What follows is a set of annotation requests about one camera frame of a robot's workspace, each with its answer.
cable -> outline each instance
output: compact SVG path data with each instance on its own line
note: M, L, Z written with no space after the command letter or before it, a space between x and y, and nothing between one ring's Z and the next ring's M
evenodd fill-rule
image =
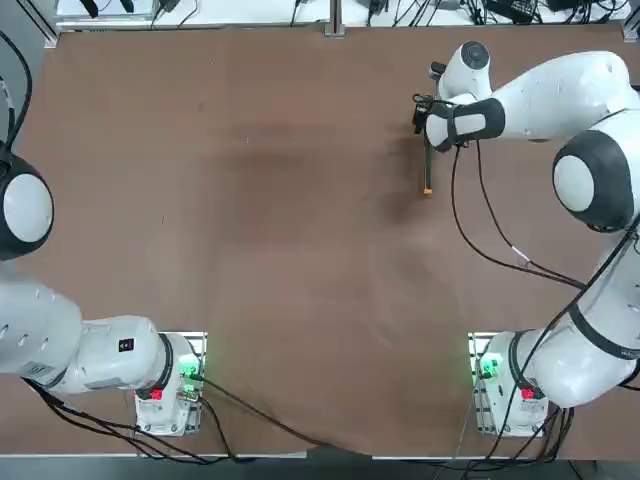
M9 113L9 120L7 122L7 137L11 134L11 131L16 126L16 109L13 106L13 99L11 98L11 93L9 92L9 87L7 83L4 81L4 78L0 75L0 90L4 92L4 98L7 102L7 111Z
M227 437L225 436L224 431L222 430L222 422L220 422L220 417L218 417L218 414L213 408L213 405L211 405L211 403L204 397L200 397L199 402L202 406L204 406L209 411L209 413L213 417L213 421L216 424L216 428L218 429L218 434L220 435L220 440L222 441L222 445L224 447L224 451L227 454L227 456L234 463L239 463L239 464L251 463L255 461L255 458L239 458L235 453L233 453L233 451L231 450L231 446L227 441Z
M460 147L458 147L458 149L456 150L456 157L453 161L453 172L452 172L452 177L451 177L451 204L453 207L453 218L456 222L456 226L458 227L458 232L460 233L460 235L462 236L462 238L464 239L464 241L467 243L467 245L469 247L471 247L471 249L476 252L478 255L480 255L482 258L484 258L485 260L489 260L492 263L495 263L496 265L499 265L501 267L505 267L505 268L509 268L511 270L516 270L519 272L523 272L523 273L528 273L530 275L535 275L537 277L542 277L542 278L546 278L548 280L553 280L554 282L558 282L558 283L564 283L566 285L571 285L571 283L567 282L566 280L563 280L561 278L556 277L555 275L550 275L548 273L544 273L544 272L537 272L535 270L530 270L528 268L524 268L524 267L520 267L518 265L512 265L510 263L506 263L503 262L501 260L498 260L496 258L491 257L490 255L484 253L482 250L480 250L480 248L478 248L472 241L471 239L467 236L467 234L464 232L462 225L460 224L460 220L458 218L458 211L457 208L455 206L455 195L454 195L454 183L455 183L455 173L456 173L456 167L458 164L458 157L460 154Z
M613 12L617 12L619 10L622 10L624 7L626 7L627 4L629 3L629 0L625 0L624 2L622 2L617 7L616 7L616 0L612 0L611 7L607 7L606 5L603 5L601 0L597 0L596 3L598 4L598 6L600 8L602 8L603 10L606 10L607 12L609 12L611 14Z
M527 262L527 264L531 264L532 266L534 266L538 270L541 270L541 271L543 271L545 273L548 273L549 275L553 275L554 277L557 277L556 281L558 281L559 283L564 283L565 285L570 285L572 287L577 288L578 290L582 290L585 287L584 283L579 282L577 280L574 280L573 278L568 277L566 275L563 275L562 273L558 273L558 272L555 272L555 271L553 271L553 270L551 270L549 268L545 268L542 265L534 262L529 257L524 255L520 250L518 250L513 245L513 243L511 243L511 241L509 241L509 239L505 235L504 231L502 230L502 227L500 227L500 224L498 223L498 218L496 217L496 214L495 214L495 212L493 210L493 207L491 206L491 201L489 200L489 195L487 194L487 188L485 187L485 184L484 184L484 177L482 175L482 153L480 151L480 141L479 140L476 140L476 149L477 149L477 152L478 152L478 178L480 180L480 188L482 190L482 196L484 197L484 201L487 204L487 209L489 210L489 214L491 215L491 219L493 220L493 224L495 225L496 230L498 230L498 233L502 237L502 240L504 240L504 243L506 243L509 246L509 248L511 248L511 250L516 252L517 255L519 255L521 258L523 258Z
M302 0L296 0L295 3L293 4L293 13L291 14L291 22L289 23L290 27L293 27L293 24L296 21L296 12L298 11L298 7L300 6L301 2Z
M29 110L29 105L31 104L31 96L33 94L33 77L31 76L31 69L29 68L29 64L27 63L26 59L24 58L24 55L22 55L22 52L20 51L20 49L18 49L16 44L13 43L11 39L7 37L7 35L2 30L0 30L0 38L2 38L6 42L9 48L11 48L11 50L13 50L13 53L15 53L16 56L18 57L18 60L20 60L20 64L22 65L25 78L27 81L27 87L24 95L24 102L22 104L22 109L20 110L20 114L18 115L18 118L15 121L15 125L13 129L7 135L7 141L5 142L4 145L0 147L0 161L2 161L5 157L5 154L11 151L11 148L13 147L13 142L18 136L18 132L20 132L20 129L24 124L24 119L27 116L27 110Z
M430 2L431 2L431 0L424 0L422 2L420 7L418 8L418 13L416 13L415 16L413 17L413 19L409 22L409 26L410 27L417 27L418 26L418 24L422 20L422 17L424 16L424 12L427 11L427 7L429 6Z
M396 5L396 14L393 17L393 25L391 25L392 27L397 26L403 19L404 17L407 16L407 14L411 11L411 9L415 6L418 5L418 9L420 9L420 4L418 3L418 0L413 0L411 2L411 5L409 5L409 8L407 8L404 13L400 16L400 18L398 18L398 12L400 11L400 2L402 0L398 0L398 5Z
M171 460L177 463L190 463L190 464L195 464L195 465L213 465L215 463L218 463L219 461L225 460L225 458L217 458L215 460L207 460L204 457L201 457L199 455L196 455L192 452L189 452L187 450L181 449L179 447L176 447L175 445L172 445L171 443L163 440L162 438L153 435L149 432L145 432L144 430L142 430L140 427L133 426L133 425L127 425L127 424L122 424L122 423L116 423L116 422L111 422L108 420L104 420L98 417L95 417L93 415L90 415L86 412L82 412L80 410L77 410L73 407L70 407L68 405L66 405L62 400L60 400L59 398L55 397L54 395L50 394L49 392L47 392L41 385L39 385L38 383L34 382L33 380L29 380L26 378L23 378L23 380L40 396L40 398L45 402L45 404L52 409L52 411L55 411L54 413L58 414L59 413L59 417L62 418L65 421L68 421L69 423L71 423L72 425L75 425L79 428L83 428L85 430L89 430L91 432L94 433L98 433L101 435L106 435L106 436L112 436L115 438L118 438L120 440L124 440L127 443L131 444L131 442L136 444L136 449L138 451L141 451L141 445L149 448L151 450L153 450L154 452L156 452L160 458L164 458L167 460ZM78 418L82 418L83 420L88 420L104 429L106 429L107 431L102 431L99 429L96 429L94 427L91 427L90 425L86 425L86 424L82 424L80 422L76 422L71 420L70 418L66 417L65 415L63 415L61 412L67 413L69 415L78 417ZM181 453L183 455L187 455L189 457L191 457L193 460L186 460L186 459L180 459L180 458L174 458L171 457L165 453L163 453L162 451L156 449L155 447L152 447L151 445L149 445L147 442L144 442L143 440L140 439L136 439L136 438L130 438L130 437L126 437L123 434L117 432L117 431L113 431L113 429L124 429L124 430L128 430L134 433L138 433L141 435L144 435L145 437L154 440L156 442L158 442L160 445L163 445L164 447L170 448L171 450L174 450L178 453ZM152 455L150 455L148 452L144 451L144 449L142 449L142 452L145 454L145 456L150 457L155 459L156 457L153 457Z
M436 12L438 11L438 8L440 7L440 4L442 3L442 0L438 0L436 2L435 7L433 8L433 13L431 14L431 16L429 17L429 20L427 20L427 24L425 25L425 27L428 27L431 24L431 20L433 20L433 17L435 17Z
M578 472L578 469L573 465L573 462L571 460L567 460L567 463L571 467L571 470L573 470L573 473L576 474L576 478L578 478L578 480L584 480L582 475L580 475L580 472Z
M156 24L156 20L160 18L160 14L162 12L164 12L164 7L160 5L156 10L156 13L153 15L153 18L151 19L151 25L149 25L149 30L153 30L153 26Z
M233 393L229 392L228 390L226 390L225 388L221 387L220 385L212 382L211 380L203 377L202 375L189 375L189 378L191 380L196 380L196 381L200 381L200 382L206 383L207 385L209 385L209 386L213 387L214 389L216 389L218 392L220 392L220 393L224 394L225 396L229 397L234 402L239 403L240 405L242 405L247 410L250 410L254 414L256 414L259 417L263 418L264 420L267 420L268 422L272 423L273 425L278 427L280 430L284 430L285 432L289 433L290 435L293 435L296 438L299 438L300 440L303 440L303 441L305 441L307 443L311 443L313 445L317 445L319 447L333 447L334 446L334 445L332 445L332 444L330 444L328 442L325 442L325 441L322 441L322 440L317 440L315 438L309 437L308 435L305 435L304 433L301 433L301 432L298 432L297 430L294 430L293 428L285 425L284 423L280 422L279 420L275 419L274 417L272 417L270 415L267 415L266 413L264 413L261 410L258 410L253 405L245 402L244 400L242 400L237 395L234 395Z
M471 413L471 406L473 405L473 399L475 395L473 393L473 389L471 390L471 398L469 399L469 406L467 407L467 413L464 416L464 423L462 424L462 430L460 431L460 436L458 437L458 446L456 447L455 453L453 457L451 457L451 462L455 462L455 460L460 456L460 449L462 448L462 441L464 440L464 433L467 431L467 420L469 419L469 414ZM440 469L436 472L431 480L438 480L442 472L445 471L444 467L440 467Z
M452 206L452 210L453 210L454 220L456 222L456 226L458 227L458 231L463 236L463 238L466 238L466 235L464 234L464 231L462 230L462 227L460 225L460 221L458 219L458 214L457 214L457 209L456 209L456 204L455 204L455 178L456 178L456 169L457 169L459 156L460 156L460 146L458 146L457 149L456 149L456 154L455 154L455 158L454 158L454 162L453 162L453 169L452 169L452 173L451 173L451 206ZM598 267L596 272L591 276L591 278L589 279L589 281L585 285L585 288L583 290L580 290L576 294L576 296L560 312L558 312L551 319L551 321L547 324L547 326L544 328L544 330L542 331L542 333L540 334L540 336L538 337L538 339L534 343L533 347L531 348L531 351L527 355L527 357L526 357L526 359L525 359L525 361L524 361L524 363L523 363L523 365L521 367L520 376L522 376L524 374L524 372L526 371L527 367L529 366L529 363L531 363L533 355L538 350L538 348L540 347L542 342L546 339L547 334L551 330L553 330L553 328L556 326L558 321L564 315L566 315L568 313L569 309L573 305L575 305L582 298L582 296L588 291L588 289L603 275L603 273L609 268L609 266L618 257L618 254L622 251L622 249L627 245L627 243L630 241L632 236L635 234L635 231L636 231L636 228L638 227L639 222L640 222L640 215L637 215L636 218L631 223L630 227L625 231L625 234L622 236L620 241L613 248L611 253L609 253L609 255L604 260L604 262L602 262L602 264ZM493 446L491 447L491 450L489 451L489 453L484 457L484 459L477 461L476 462L476 466L479 465L479 464L482 464L482 463L486 463L487 461L490 461L492 455L497 450L497 448L498 448L498 446L500 444L500 441L502 440L502 437L504 435L505 427L507 425L507 419L509 418L509 413L511 412L511 407L513 405L513 400L515 398L516 391L518 390L517 384L518 384L518 382L516 381L512 391L511 391L511 395L510 395L509 401L507 403L507 408L506 408L505 415L504 415L504 421L502 423L502 427L500 428L500 432L498 433L498 436L496 437L496 440L495 440ZM573 409L570 409L570 418L571 418L571 421L572 421L573 420ZM564 437L566 437L566 435L568 434L568 431L569 431L570 427L571 427L571 422L568 422L568 427L565 427L563 432L562 432L563 433L563 438L562 438L563 441L564 441Z
M191 10L191 13L182 19L182 21L178 24L176 29L182 28L182 25L184 25L187 20L189 20L191 17L193 17L196 14L198 9L200 8L200 2L199 0L195 0L195 3L196 3L196 6L193 7L193 10Z
M107 9L107 7L109 7L109 5L111 5L111 2L113 2L113 0L109 0L109 1L104 5L104 7L102 7L100 10L98 10L98 12L104 12L104 11Z

brown tabletop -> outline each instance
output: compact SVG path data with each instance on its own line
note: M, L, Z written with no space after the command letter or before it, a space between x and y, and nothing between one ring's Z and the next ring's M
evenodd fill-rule
M466 334L536 328L568 287L494 266L465 246L450 207L453 154L421 193L414 92L432 60L467 40L492 54L500 86L564 53L617 52L618 25L67 34L47 53L21 153L48 180L56 224L19 268L73 298L87 319L150 317L209 332L207 375L285 423L390 456L450 456L470 398ZM483 144L497 215L521 249L586 279L602 238L551 185L562 142ZM462 153L461 219L514 260L483 206L473 148ZM3 379L1 453L130 453L54 417ZM92 413L134 419L130 393L81 395ZM305 444L211 392L233 447ZM562 455L640 459L637 397L577 410ZM490 441L470 420L464 455ZM208 422L182 440L221 450ZM505 441L503 453L518 441Z

green light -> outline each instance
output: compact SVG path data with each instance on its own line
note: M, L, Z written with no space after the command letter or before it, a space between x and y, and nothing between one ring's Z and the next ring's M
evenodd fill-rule
M483 376L485 378L493 378L498 376L500 371L500 364L502 363L502 355L499 353L487 353L482 357L480 361L480 367L482 368Z
M185 362L180 366L180 373L182 375L195 375L198 373L198 362Z

robotic arm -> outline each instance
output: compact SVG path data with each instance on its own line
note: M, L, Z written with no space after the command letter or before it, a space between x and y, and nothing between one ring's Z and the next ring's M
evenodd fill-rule
M161 334L143 317L85 321L74 302L8 263L44 244L54 207L44 179L4 144L0 206L0 372L31 379L53 393L132 389L138 425L145 431L196 431L199 404L185 392L197 382L182 374L196 373L201 363L185 337Z
M448 65L434 64L439 99L426 119L438 151L468 140L572 137L553 162L563 206L590 228L625 231L640 212L640 98L626 65L609 52L559 57L496 91L484 45L462 45ZM503 332L489 343L484 376L494 425L530 436L548 401L562 408L590 402L635 371L640 358L640 254L632 243L542 340L543 330Z

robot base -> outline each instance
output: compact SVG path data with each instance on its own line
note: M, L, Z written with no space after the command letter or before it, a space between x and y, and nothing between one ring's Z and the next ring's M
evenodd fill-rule
M511 392L515 386L509 366L509 343L513 333L475 332L468 334L473 398L478 431L497 435L504 423ZM549 400L532 398L531 392L518 388L504 437L531 437L547 417ZM542 430L537 434L543 436Z
M200 429L202 382L185 375L204 373L206 332L164 332L173 349L167 386L143 400L135 396L137 425L153 435L182 436Z

